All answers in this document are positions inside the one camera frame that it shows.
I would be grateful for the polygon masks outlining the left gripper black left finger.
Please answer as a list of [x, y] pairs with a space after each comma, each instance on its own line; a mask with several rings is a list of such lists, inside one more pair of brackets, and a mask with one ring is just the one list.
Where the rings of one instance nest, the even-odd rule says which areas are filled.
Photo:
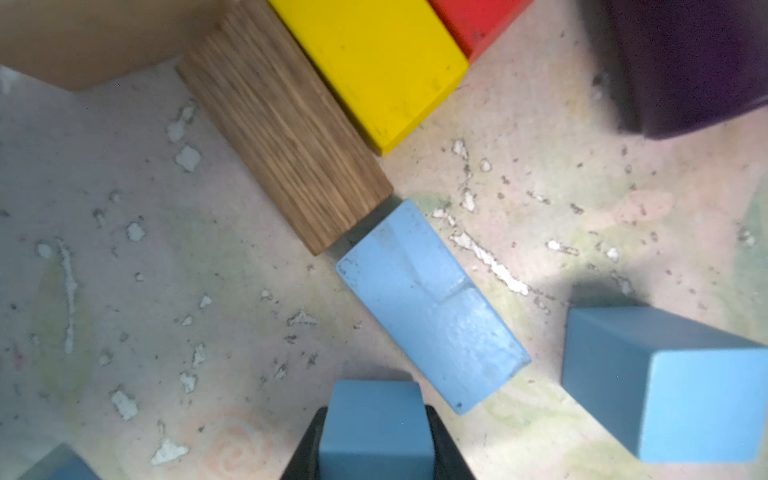
[[318, 480], [320, 478], [319, 445], [327, 412], [327, 406], [317, 410], [283, 471], [281, 480]]

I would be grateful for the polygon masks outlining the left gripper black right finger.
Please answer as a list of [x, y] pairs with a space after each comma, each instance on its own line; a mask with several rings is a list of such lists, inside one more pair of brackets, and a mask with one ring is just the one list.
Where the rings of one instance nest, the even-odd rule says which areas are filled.
[[435, 452], [433, 479], [475, 480], [475, 475], [472, 473], [436, 409], [431, 405], [426, 405], [425, 409]]

